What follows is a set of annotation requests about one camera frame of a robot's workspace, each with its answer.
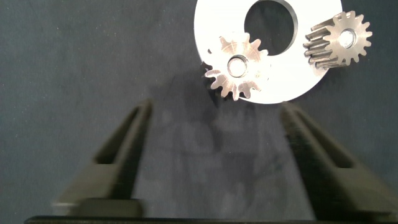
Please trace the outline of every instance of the pinion gear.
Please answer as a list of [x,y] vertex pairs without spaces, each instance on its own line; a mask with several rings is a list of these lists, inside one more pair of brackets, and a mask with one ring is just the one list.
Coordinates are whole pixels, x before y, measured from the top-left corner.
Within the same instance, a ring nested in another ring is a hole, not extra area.
[[258,81],[266,68],[264,61],[268,51],[258,51],[261,41],[257,39],[250,43],[249,39],[248,33],[233,33],[231,41],[220,37],[219,46],[209,49],[210,56],[205,63],[213,68],[205,76],[216,78],[211,89],[221,86],[222,97],[232,92],[234,101],[237,101],[240,93],[250,98],[251,89],[261,91]]
[[304,44],[310,63],[324,68],[348,66],[352,59],[358,63],[359,55],[366,56],[364,48],[371,46],[367,38],[373,34],[366,31],[370,23],[363,24],[363,19],[354,11],[342,12],[312,27],[313,32],[306,35],[309,42]]

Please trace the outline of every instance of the metal gear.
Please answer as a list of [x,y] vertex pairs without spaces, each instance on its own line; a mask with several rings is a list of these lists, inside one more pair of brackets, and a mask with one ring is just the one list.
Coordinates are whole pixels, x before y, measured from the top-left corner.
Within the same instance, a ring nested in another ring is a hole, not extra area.
[[261,41],[257,39],[250,43],[248,33],[233,33],[230,39],[220,37],[218,46],[209,49],[210,56],[204,62],[212,66],[212,70],[207,71],[205,77],[216,78],[211,89],[221,86],[222,97],[232,92],[234,101],[237,101],[240,93],[250,98],[251,89],[261,91],[258,79],[266,69],[264,62],[268,51],[258,51]]
[[367,40],[372,32],[366,31],[369,22],[362,23],[363,15],[355,16],[355,12],[341,12],[332,19],[312,27],[312,33],[306,35],[309,40],[304,44],[311,56],[310,63],[316,67],[334,68],[351,64],[351,59],[359,62],[359,54],[366,56],[365,47],[370,47]]

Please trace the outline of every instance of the gear hub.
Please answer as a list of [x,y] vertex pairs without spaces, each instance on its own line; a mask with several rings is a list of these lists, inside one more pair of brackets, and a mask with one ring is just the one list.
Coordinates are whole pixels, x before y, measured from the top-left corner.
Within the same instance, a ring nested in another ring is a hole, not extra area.
[[227,37],[220,37],[216,47],[209,49],[210,54],[205,60],[212,69],[205,73],[207,78],[215,78],[211,89],[222,87],[222,97],[232,92],[234,101],[239,99],[240,93],[250,98],[251,90],[261,91],[258,82],[266,69],[267,50],[258,51],[261,41],[249,41],[248,33],[233,33],[230,40]]
[[304,44],[310,63],[323,68],[348,66],[352,59],[358,63],[359,55],[366,55],[364,48],[371,46],[367,38],[373,34],[366,31],[370,23],[363,24],[363,19],[354,11],[342,12],[312,27],[312,33],[306,35],[309,42]]

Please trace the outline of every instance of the circular hole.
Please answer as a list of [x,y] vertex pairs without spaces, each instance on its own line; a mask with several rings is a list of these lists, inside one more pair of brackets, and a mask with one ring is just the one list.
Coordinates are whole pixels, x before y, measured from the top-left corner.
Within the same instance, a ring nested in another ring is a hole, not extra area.
[[243,56],[237,55],[232,57],[228,62],[229,74],[235,78],[242,77],[246,73],[247,63]]
[[355,44],[355,42],[356,42],[356,34],[355,34],[355,32],[353,30],[351,30],[351,29],[344,30],[340,34],[340,36],[338,38],[338,42],[345,49],[348,49],[348,48],[352,47]]
[[289,10],[275,1],[259,1],[246,15],[244,30],[250,41],[261,40],[259,50],[279,55],[289,47],[294,36],[294,21]]

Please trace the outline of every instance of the metal part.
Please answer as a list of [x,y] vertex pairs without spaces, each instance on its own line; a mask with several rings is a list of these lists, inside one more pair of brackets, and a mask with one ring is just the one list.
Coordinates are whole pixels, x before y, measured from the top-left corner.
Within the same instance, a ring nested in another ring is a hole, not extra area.
[[261,41],[259,39],[250,43],[249,34],[233,33],[229,37],[220,37],[220,44],[209,49],[210,57],[205,63],[212,66],[207,71],[207,78],[216,78],[211,89],[223,87],[222,97],[232,92],[233,99],[239,99],[239,94],[244,93],[250,98],[251,90],[261,91],[258,80],[266,73],[267,50],[258,51]]
[[366,31],[370,23],[363,24],[363,19],[354,11],[342,12],[312,27],[313,32],[306,35],[309,42],[304,44],[310,63],[323,68],[348,66],[352,59],[358,63],[359,55],[366,55],[364,48],[371,46],[367,38],[373,34]]
[[[305,35],[314,21],[325,21],[342,11],[340,0],[275,0],[292,16],[294,34],[287,49],[279,55],[267,56],[271,67],[256,80],[262,91],[252,91],[253,103],[273,104],[293,100],[314,87],[328,69],[317,69],[304,57]],[[195,11],[195,40],[202,62],[209,61],[211,43],[230,33],[245,33],[244,21],[250,8],[258,0],[198,0]]]

